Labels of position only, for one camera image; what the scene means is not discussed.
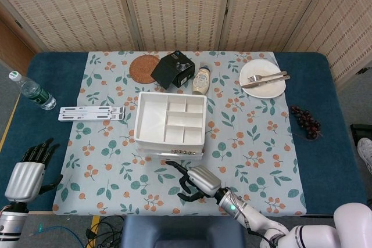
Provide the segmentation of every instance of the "black gift box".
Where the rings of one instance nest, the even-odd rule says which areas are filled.
[[[154,71],[153,77],[163,88],[168,89],[173,83],[180,87],[195,74],[195,64],[189,60],[182,52],[175,51],[159,61]]]

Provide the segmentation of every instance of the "mayonnaise bottle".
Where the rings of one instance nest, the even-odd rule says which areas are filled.
[[[200,67],[192,82],[192,94],[205,95],[209,88],[210,71],[207,66]]]

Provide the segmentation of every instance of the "floral tablecloth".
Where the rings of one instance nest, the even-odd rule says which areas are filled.
[[[214,199],[185,203],[176,195],[181,174],[164,160],[135,152],[134,122],[141,91],[163,92],[157,84],[133,81],[129,65],[137,57],[167,52],[90,52],[78,106],[126,107],[123,121],[74,122],[53,211],[78,215],[225,215]],[[306,213],[285,96],[258,99],[239,86],[239,71],[252,59],[277,64],[271,52],[184,52],[208,65],[211,83],[205,154],[181,160],[203,164],[265,215]],[[171,93],[190,94],[192,81]]]

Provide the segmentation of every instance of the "plastic bottle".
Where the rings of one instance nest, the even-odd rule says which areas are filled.
[[[17,71],[10,72],[9,78],[17,83],[24,96],[35,102],[40,108],[51,110],[56,106],[56,99],[48,91],[43,89],[40,84],[34,82],[32,79],[22,77],[22,75]]]
[[[209,88],[210,71],[207,66],[200,67],[192,82],[192,94],[205,95]]]

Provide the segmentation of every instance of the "drawer organizer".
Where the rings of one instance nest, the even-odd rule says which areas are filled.
[[[206,97],[141,92],[134,139],[148,156],[201,159],[205,139]]]

